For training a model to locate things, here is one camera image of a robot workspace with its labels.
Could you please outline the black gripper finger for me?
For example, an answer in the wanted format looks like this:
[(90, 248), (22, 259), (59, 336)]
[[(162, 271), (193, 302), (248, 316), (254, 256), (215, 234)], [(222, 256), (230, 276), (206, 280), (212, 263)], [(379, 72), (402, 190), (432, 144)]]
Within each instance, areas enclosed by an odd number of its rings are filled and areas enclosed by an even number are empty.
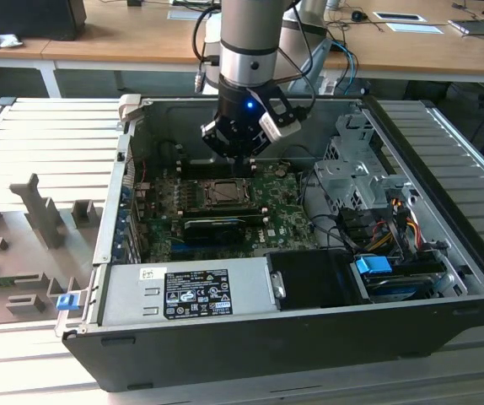
[(271, 142), (259, 125), (247, 126), (245, 128), (245, 135), (246, 151), (244, 159), (244, 177), (252, 177), (255, 171), (253, 169), (253, 166), (255, 165), (255, 157), (266, 149)]
[(245, 157), (237, 141), (224, 141), (218, 136), (215, 121), (201, 125), (202, 141), (219, 157), (226, 159), (231, 165), (234, 176), (242, 176), (245, 170)]

